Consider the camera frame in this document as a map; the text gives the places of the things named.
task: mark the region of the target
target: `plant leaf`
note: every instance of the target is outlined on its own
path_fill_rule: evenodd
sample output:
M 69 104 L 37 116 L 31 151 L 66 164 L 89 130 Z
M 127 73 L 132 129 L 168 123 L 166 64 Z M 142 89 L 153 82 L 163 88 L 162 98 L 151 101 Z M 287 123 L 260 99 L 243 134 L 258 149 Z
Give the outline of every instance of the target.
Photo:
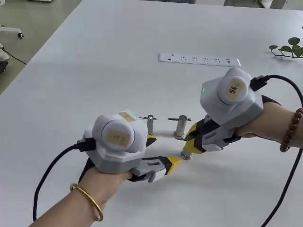
M 288 40 L 288 43 L 290 45 L 297 45 L 299 42 L 300 42 L 300 39 L 298 37 L 293 37 Z
M 269 49 L 271 49 L 271 50 L 274 50 L 274 49 L 276 49 L 276 48 L 278 48 L 278 46 L 276 46 L 276 45 L 271 45 L 271 46 L 269 46 Z
M 303 48 L 298 45 L 293 46 L 293 52 L 297 57 L 300 57 L 303 54 Z
M 290 52 L 290 53 L 293 52 L 292 49 L 289 46 L 282 46 L 281 51 Z

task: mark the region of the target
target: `green plant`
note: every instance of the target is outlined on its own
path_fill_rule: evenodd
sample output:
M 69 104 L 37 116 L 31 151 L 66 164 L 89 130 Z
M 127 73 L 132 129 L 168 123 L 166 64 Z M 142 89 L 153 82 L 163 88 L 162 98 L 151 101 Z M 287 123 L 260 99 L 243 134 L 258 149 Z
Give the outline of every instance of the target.
M 281 52 L 281 54 L 275 54 L 273 50 L 278 48 L 276 45 L 269 46 L 270 51 L 272 54 L 276 57 L 287 57 L 287 58 L 303 58 L 303 47 L 300 47 L 298 44 L 300 42 L 300 39 L 298 37 L 292 37 L 288 40 L 288 43 L 291 46 L 282 46 L 278 50 Z M 291 53 L 291 56 L 285 55 L 284 52 Z

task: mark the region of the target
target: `gold bangle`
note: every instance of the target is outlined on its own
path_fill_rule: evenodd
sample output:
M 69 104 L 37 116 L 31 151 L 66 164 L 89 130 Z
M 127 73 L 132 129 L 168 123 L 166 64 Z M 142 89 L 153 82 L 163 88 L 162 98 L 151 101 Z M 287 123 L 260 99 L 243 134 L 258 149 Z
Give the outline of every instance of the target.
M 96 221 L 102 221 L 103 220 L 103 213 L 101 208 L 99 207 L 99 205 L 96 203 L 96 201 L 83 189 L 81 188 L 79 185 L 77 185 L 76 183 L 72 183 L 70 185 L 70 190 L 73 191 L 74 189 L 77 189 L 79 192 L 81 192 L 82 195 L 84 195 L 96 208 L 99 217 L 97 217 L 97 219 L 95 219 Z

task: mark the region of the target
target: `bracelet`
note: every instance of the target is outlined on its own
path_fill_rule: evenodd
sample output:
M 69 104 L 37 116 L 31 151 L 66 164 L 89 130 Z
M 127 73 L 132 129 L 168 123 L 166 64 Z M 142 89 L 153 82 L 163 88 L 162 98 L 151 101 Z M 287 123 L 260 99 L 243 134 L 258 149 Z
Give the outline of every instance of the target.
M 74 189 L 77 189 L 79 192 L 81 192 L 82 195 L 84 195 L 92 204 L 93 206 L 96 208 L 99 217 L 97 217 L 97 219 L 95 219 L 96 221 L 102 221 L 103 220 L 103 213 L 101 208 L 99 207 L 99 205 L 96 203 L 96 201 L 79 185 L 77 185 L 76 183 L 72 183 L 70 185 L 70 190 L 73 191 Z
M 288 130 L 286 131 L 286 134 L 283 137 L 280 151 L 281 152 L 287 152 L 290 149 L 290 141 L 293 139 L 293 136 L 298 128 L 300 119 L 303 116 L 303 109 L 297 109 L 297 111 L 294 113 L 294 117 L 292 118 L 292 122 L 290 123 Z

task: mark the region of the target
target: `floor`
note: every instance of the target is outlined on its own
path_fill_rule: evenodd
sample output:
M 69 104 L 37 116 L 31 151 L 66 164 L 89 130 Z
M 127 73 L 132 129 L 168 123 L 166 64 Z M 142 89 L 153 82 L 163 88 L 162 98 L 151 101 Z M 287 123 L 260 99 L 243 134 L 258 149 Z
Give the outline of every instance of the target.
M 6 0 L 6 3 L 0 7 L 0 24 L 21 28 L 25 38 L 19 39 L 17 34 L 0 33 L 0 43 L 11 54 L 29 62 L 80 2 L 81 0 L 53 0 L 51 3 Z M 225 0 L 225 5 L 259 7 L 256 2 L 256 0 Z M 0 94 L 23 68 L 22 63 L 12 58 L 9 60 L 7 70 L 0 74 Z

